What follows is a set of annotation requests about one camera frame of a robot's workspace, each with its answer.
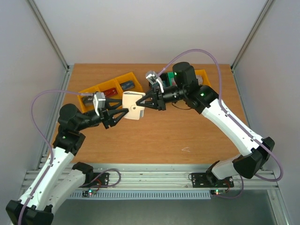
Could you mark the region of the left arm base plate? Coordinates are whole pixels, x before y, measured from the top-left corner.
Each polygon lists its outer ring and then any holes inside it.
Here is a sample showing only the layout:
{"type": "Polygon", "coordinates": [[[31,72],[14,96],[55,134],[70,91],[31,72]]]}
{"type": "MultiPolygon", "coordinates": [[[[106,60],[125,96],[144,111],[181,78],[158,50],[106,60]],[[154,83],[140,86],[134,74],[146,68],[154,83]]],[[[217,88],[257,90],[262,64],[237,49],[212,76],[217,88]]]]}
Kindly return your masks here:
{"type": "Polygon", "coordinates": [[[81,185],[81,188],[97,188],[97,187],[106,187],[109,182],[109,172],[95,172],[93,175],[89,175],[84,182],[83,185],[81,185]]]}

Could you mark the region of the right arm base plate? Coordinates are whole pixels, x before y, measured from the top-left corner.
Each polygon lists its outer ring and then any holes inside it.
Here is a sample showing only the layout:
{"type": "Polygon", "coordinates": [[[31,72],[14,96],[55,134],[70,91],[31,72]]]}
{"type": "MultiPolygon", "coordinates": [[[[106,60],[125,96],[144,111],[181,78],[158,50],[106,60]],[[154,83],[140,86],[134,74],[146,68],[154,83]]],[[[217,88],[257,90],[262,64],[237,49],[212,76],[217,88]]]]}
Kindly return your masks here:
{"type": "Polygon", "coordinates": [[[234,182],[232,177],[223,180],[217,180],[215,184],[211,184],[204,172],[193,172],[188,175],[188,179],[192,182],[193,188],[233,188],[234,182]]]}

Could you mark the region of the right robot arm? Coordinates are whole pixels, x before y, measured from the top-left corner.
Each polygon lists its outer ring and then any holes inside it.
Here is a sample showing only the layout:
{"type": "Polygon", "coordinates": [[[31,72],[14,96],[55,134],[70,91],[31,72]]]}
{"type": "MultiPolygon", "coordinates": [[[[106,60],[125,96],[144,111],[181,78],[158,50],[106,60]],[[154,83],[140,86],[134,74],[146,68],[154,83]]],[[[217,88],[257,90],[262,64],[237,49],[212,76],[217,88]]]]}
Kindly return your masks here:
{"type": "Polygon", "coordinates": [[[275,142],[251,131],[223,103],[220,96],[208,85],[199,84],[195,69],[188,62],[172,68],[174,86],[164,87],[154,71],[146,74],[151,89],[137,100],[138,106],[165,110],[166,103],[183,100],[185,104],[214,123],[235,145],[239,155],[228,160],[216,161],[206,171],[205,180],[210,186],[219,185],[223,179],[240,175],[251,179],[270,158],[275,142]]]}

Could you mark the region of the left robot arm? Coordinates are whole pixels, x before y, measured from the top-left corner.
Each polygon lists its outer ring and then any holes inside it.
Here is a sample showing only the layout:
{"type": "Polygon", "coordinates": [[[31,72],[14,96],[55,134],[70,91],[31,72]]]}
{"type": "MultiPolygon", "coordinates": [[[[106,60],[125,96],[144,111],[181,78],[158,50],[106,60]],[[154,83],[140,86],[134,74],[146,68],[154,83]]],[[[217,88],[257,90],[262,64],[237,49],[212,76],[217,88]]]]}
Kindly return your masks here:
{"type": "Polygon", "coordinates": [[[81,162],[72,167],[63,181],[58,179],[85,140],[81,131],[99,124],[106,129],[115,126],[128,113],[127,108],[119,108],[121,105],[120,99],[101,100],[96,109],[85,113],[74,104],[61,107],[58,133],[46,163],[19,200],[11,200],[6,206],[12,224],[50,225],[59,207],[77,188],[93,184],[93,167],[81,162]]]}

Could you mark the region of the beige card holder wallet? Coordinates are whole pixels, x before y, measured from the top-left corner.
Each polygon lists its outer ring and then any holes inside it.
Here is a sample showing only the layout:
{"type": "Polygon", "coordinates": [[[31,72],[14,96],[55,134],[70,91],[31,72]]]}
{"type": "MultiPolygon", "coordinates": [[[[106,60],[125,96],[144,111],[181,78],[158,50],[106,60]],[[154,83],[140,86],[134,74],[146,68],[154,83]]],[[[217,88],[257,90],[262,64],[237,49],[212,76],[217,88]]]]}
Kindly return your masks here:
{"type": "Polygon", "coordinates": [[[143,106],[138,106],[136,102],[145,96],[143,92],[125,91],[122,94],[122,108],[128,109],[128,113],[124,116],[125,119],[139,120],[143,117],[143,106]]]}

